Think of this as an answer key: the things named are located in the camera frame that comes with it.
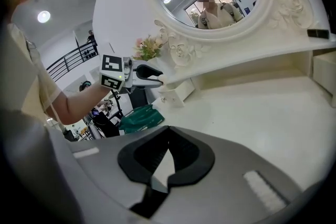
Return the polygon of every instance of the green fabric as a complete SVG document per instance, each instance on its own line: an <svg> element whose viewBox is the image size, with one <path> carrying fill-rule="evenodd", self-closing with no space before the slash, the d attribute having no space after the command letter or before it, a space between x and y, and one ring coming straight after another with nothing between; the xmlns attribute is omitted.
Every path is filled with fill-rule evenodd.
<svg viewBox="0 0 336 224"><path fill-rule="evenodd" d="M130 134L158 126L163 121L164 117L149 104L136 108L123 117L119 129L124 130L125 134Z"/></svg>

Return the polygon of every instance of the reflected person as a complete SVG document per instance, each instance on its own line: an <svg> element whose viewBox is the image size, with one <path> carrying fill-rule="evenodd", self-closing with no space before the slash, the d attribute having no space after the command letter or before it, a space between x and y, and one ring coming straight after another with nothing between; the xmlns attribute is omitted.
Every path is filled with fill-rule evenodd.
<svg viewBox="0 0 336 224"><path fill-rule="evenodd" d="M215 3L215 0L197 0L203 3L203 11L198 18L200 29L219 29L235 24L244 17L230 3Z"/></svg>

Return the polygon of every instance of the desk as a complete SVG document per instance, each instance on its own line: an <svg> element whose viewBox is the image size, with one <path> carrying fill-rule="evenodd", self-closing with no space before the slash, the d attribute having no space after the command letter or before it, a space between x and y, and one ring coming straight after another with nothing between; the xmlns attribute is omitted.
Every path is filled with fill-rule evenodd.
<svg viewBox="0 0 336 224"><path fill-rule="evenodd" d="M193 92L184 108L153 105L174 125L240 143L288 174L303 190L327 173L336 110L308 77L242 83Z"/></svg>

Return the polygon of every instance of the black metal railing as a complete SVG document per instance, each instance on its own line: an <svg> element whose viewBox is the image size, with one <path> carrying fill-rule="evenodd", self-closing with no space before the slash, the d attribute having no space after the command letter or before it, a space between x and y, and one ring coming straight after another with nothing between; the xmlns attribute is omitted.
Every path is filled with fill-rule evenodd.
<svg viewBox="0 0 336 224"><path fill-rule="evenodd" d="M95 41L87 43L72 50L68 54L59 58L51 66L47 68L51 78L55 81L59 80L70 70L79 66L87 60L98 55L97 43Z"/></svg>

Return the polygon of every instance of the ceiling light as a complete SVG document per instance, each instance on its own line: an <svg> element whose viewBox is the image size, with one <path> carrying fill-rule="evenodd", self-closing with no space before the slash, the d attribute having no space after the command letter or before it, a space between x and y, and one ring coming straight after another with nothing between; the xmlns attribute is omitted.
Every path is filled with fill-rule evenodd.
<svg viewBox="0 0 336 224"><path fill-rule="evenodd" d="M47 21L49 21L50 19L50 12L44 10L43 12L40 12L38 15L37 15L37 20L44 24L46 23Z"/></svg>
<svg viewBox="0 0 336 224"><path fill-rule="evenodd" d="M170 1L171 1L171 0L164 0L163 3L164 3L164 4L168 4L168 3L170 3Z"/></svg>

